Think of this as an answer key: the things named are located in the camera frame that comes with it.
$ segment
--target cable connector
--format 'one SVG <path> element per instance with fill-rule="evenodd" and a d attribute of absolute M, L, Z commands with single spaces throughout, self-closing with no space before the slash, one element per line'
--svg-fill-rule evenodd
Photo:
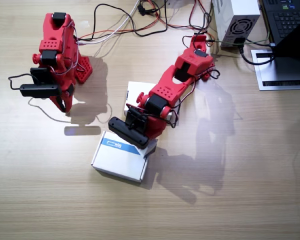
<path fill-rule="evenodd" d="M 240 54 L 244 54 L 244 53 L 245 53 L 245 51 L 244 51 L 244 46 L 243 46 L 243 45 L 239 45 L 239 46 L 238 46 L 238 49 L 239 49 L 239 53 L 240 53 Z"/>
<path fill-rule="evenodd" d="M 146 9 L 141 4 L 138 5 L 138 11 L 142 16 L 146 15 Z"/>

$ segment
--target white cable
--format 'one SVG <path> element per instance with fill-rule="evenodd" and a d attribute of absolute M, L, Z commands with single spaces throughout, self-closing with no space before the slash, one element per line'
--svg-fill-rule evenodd
<path fill-rule="evenodd" d="M 132 17 L 137 6 L 138 6 L 138 3 L 139 3 L 139 0 L 137 0 L 135 2 L 135 5 L 132 9 L 132 11 L 130 12 L 130 16 Z M 86 44 L 99 44 L 99 43 L 102 43 L 104 42 L 105 40 L 109 39 L 112 37 L 113 34 L 115 34 L 116 32 L 118 32 L 122 27 L 123 25 L 125 25 L 126 21 L 128 21 L 130 19 L 129 16 L 126 17 L 126 19 L 123 21 L 123 23 L 121 23 L 121 25 L 116 29 L 114 30 L 109 36 L 107 36 L 106 38 L 103 38 L 102 40 L 99 40 L 99 41 L 78 41 L 78 45 L 86 45 Z"/>

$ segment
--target fan grille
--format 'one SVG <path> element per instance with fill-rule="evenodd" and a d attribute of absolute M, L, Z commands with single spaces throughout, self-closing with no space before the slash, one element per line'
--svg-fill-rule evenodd
<path fill-rule="evenodd" d="M 253 22 L 250 19 L 240 19 L 230 27 L 230 32 L 234 35 L 247 33 L 252 28 Z"/>

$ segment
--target laptop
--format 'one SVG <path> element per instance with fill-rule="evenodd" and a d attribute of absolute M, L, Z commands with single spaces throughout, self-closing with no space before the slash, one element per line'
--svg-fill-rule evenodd
<path fill-rule="evenodd" d="M 300 57 L 300 0 L 262 0 L 277 57 Z"/>

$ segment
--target box label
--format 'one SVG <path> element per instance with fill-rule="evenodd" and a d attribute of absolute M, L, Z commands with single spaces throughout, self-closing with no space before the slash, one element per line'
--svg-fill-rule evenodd
<path fill-rule="evenodd" d="M 135 146 L 132 146 L 132 145 L 129 145 L 129 144 L 126 144 L 126 143 L 123 143 L 123 142 L 115 141 L 115 140 L 108 139 L 108 138 L 104 137 L 102 139 L 101 144 L 112 147 L 112 148 L 115 148 L 115 149 L 120 149 L 122 151 L 126 151 L 126 152 L 129 152 L 129 153 L 132 153 L 132 154 L 140 155 L 140 153 L 138 152 L 138 150 L 136 149 Z"/>

